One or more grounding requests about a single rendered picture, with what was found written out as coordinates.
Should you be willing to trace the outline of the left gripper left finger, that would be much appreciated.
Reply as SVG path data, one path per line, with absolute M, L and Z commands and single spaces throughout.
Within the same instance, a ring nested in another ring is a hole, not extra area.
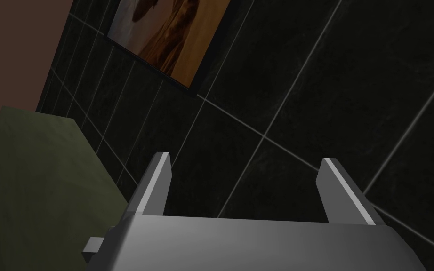
M 132 195 L 123 218 L 132 215 L 162 216 L 172 178 L 168 152 L 157 152 L 146 168 L 140 185 Z

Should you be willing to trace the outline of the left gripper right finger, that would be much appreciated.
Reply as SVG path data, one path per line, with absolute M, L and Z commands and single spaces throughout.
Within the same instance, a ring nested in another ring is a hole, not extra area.
M 322 159 L 316 186 L 329 223 L 385 225 L 337 159 Z

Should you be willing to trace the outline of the olive green cabinet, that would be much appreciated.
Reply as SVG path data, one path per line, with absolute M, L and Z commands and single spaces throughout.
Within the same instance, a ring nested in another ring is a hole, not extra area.
M 0 111 L 0 271 L 85 271 L 127 205 L 73 119 Z

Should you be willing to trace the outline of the framed wall picture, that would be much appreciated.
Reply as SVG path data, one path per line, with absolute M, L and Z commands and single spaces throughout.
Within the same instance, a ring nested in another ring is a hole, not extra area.
M 106 39 L 195 96 L 243 0 L 115 1 Z

